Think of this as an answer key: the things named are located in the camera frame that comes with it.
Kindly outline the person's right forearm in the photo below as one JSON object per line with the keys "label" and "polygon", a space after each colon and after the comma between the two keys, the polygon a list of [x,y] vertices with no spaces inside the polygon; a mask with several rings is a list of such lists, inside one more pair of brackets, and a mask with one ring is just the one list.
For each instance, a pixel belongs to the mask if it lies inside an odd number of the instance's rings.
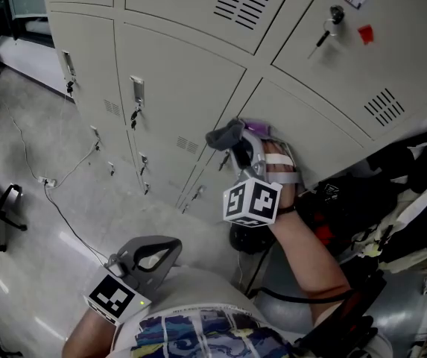
{"label": "person's right forearm", "polygon": [[297,212],[281,215],[270,229],[308,299],[331,298],[350,290],[338,262]]}

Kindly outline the black chest-mounted device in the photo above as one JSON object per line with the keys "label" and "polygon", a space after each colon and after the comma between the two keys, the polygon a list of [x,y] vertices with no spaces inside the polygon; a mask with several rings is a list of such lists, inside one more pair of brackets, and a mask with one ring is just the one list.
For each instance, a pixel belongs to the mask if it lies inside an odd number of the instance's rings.
{"label": "black chest-mounted device", "polygon": [[365,346],[378,333],[373,326],[373,317],[363,316],[353,325],[344,337],[342,345],[343,358],[361,358],[365,355]]}

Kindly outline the grey metal locker cabinet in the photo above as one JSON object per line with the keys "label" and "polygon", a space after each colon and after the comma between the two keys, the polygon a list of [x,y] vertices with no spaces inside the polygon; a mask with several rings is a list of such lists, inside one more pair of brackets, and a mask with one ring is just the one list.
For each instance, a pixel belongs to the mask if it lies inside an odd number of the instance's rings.
{"label": "grey metal locker cabinet", "polygon": [[[208,222],[235,177],[205,135],[241,118],[263,78],[350,135],[358,161],[427,118],[427,0],[45,2],[82,119],[145,194]],[[335,4],[338,35],[307,59]]]}

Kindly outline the red bag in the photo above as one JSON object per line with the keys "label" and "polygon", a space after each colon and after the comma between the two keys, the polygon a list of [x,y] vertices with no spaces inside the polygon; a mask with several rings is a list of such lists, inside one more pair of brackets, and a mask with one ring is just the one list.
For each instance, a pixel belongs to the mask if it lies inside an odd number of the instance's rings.
{"label": "red bag", "polygon": [[311,226],[315,236],[324,244],[330,245],[335,235],[331,232],[328,220],[317,213],[314,215],[313,225]]}

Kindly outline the dark grey wiping cloth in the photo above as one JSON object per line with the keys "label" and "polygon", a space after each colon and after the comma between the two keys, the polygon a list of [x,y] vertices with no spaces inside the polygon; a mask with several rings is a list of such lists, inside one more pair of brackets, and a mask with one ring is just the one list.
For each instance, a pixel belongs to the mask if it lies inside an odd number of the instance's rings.
{"label": "dark grey wiping cloth", "polygon": [[231,119],[222,128],[208,132],[205,135],[207,145],[217,151],[226,151],[240,143],[244,123],[239,119]]}

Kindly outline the person's printed white shirt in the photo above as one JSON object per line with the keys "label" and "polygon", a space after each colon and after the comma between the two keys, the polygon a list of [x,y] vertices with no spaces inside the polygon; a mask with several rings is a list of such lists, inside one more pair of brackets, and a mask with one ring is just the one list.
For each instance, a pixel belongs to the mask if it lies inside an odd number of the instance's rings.
{"label": "person's printed white shirt", "polygon": [[117,329],[107,358],[292,358],[300,338],[223,277],[175,267],[151,306]]}

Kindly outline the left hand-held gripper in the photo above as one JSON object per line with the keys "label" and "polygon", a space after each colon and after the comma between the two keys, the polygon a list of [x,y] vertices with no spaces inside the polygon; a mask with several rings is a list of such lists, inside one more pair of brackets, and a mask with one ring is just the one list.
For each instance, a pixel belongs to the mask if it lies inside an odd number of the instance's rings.
{"label": "left hand-held gripper", "polygon": [[87,306],[114,325],[147,309],[182,251],[170,236],[139,236],[111,254],[83,294]]}

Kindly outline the red sticker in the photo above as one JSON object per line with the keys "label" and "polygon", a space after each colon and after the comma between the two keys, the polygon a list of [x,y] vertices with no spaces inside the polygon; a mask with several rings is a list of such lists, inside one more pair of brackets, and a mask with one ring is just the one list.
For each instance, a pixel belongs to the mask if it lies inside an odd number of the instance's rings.
{"label": "red sticker", "polygon": [[358,29],[358,33],[364,45],[368,45],[374,41],[374,33],[371,25],[364,25]]}

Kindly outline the person's right hand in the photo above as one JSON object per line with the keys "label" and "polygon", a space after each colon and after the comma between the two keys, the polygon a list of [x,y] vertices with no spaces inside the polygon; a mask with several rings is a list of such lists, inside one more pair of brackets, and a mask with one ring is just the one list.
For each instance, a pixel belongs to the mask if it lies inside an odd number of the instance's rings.
{"label": "person's right hand", "polygon": [[266,177],[269,183],[278,183],[282,186],[278,215],[292,213],[296,210],[295,199],[299,173],[292,157],[278,143],[269,141],[262,142],[265,151]]}

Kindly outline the hanging clothes and bags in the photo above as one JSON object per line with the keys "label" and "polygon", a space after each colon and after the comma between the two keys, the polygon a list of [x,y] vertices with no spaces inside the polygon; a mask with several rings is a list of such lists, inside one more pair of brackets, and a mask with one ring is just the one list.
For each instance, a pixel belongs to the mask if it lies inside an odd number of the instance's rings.
{"label": "hanging clothes and bags", "polygon": [[[418,155],[418,151],[427,142],[410,146],[414,156]],[[406,178],[397,178],[395,183],[406,185]],[[365,245],[371,242],[377,242],[382,247],[382,253],[378,257],[385,256],[385,249],[391,247],[391,238],[396,233],[402,234],[404,229],[410,226],[412,221],[418,219],[419,215],[427,209],[427,189],[423,193],[415,193],[407,187],[404,191],[398,194],[397,204],[391,212],[389,212],[369,233],[364,232],[361,239],[356,239],[355,243],[358,246],[359,257],[362,257],[361,251]]]}

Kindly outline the grey metal locker door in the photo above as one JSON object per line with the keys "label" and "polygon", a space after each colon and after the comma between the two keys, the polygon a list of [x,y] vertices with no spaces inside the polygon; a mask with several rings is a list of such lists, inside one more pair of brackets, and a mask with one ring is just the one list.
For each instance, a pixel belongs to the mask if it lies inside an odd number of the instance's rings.
{"label": "grey metal locker door", "polygon": [[331,120],[265,78],[240,114],[266,122],[272,134],[290,145],[307,187],[355,164],[363,151]]}

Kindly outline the person's left forearm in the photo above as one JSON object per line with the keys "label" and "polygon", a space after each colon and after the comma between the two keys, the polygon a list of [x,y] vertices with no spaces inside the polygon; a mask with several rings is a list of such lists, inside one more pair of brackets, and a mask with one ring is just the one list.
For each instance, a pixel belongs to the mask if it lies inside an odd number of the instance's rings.
{"label": "person's left forearm", "polygon": [[62,349],[62,358],[107,358],[116,326],[88,309]]}

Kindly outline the navy bag with white print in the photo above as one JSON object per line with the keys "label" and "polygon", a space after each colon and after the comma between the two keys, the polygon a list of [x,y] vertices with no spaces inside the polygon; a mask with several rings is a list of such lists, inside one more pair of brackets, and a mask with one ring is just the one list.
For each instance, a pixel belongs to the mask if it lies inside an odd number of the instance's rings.
{"label": "navy bag with white print", "polygon": [[380,175],[344,175],[301,196],[297,211],[311,227],[326,225],[336,236],[352,236],[379,224],[395,209],[397,196],[396,184]]}

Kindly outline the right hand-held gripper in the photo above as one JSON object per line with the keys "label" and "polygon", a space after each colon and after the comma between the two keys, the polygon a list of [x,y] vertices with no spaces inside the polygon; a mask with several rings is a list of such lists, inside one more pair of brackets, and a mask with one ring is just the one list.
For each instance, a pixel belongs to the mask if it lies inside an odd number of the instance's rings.
{"label": "right hand-held gripper", "polygon": [[281,154],[266,154],[257,136],[270,136],[268,123],[242,119],[248,131],[229,150],[236,176],[235,185],[223,193],[223,218],[244,227],[261,227],[275,222],[282,185],[270,178],[268,164],[282,163]]}

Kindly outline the pale green plush toy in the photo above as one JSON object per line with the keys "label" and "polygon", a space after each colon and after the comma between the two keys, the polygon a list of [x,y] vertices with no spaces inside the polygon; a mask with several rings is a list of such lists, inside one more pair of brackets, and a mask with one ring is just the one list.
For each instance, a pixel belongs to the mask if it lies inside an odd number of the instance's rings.
{"label": "pale green plush toy", "polygon": [[362,257],[377,258],[382,253],[382,247],[377,242],[371,242],[361,251]]}

